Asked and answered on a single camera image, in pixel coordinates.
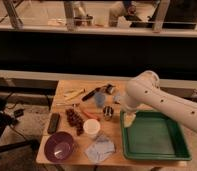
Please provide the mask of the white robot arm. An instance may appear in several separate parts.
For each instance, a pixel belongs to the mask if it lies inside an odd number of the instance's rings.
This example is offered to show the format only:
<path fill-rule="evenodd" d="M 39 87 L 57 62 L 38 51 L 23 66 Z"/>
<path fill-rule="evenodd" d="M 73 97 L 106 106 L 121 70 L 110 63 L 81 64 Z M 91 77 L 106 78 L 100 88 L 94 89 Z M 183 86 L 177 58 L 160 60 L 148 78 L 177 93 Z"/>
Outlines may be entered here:
<path fill-rule="evenodd" d="M 197 133 L 197 103 L 166 93 L 160 89 L 159 76 L 147 70 L 125 85 L 122 108 L 134 112 L 146 104 Z"/>

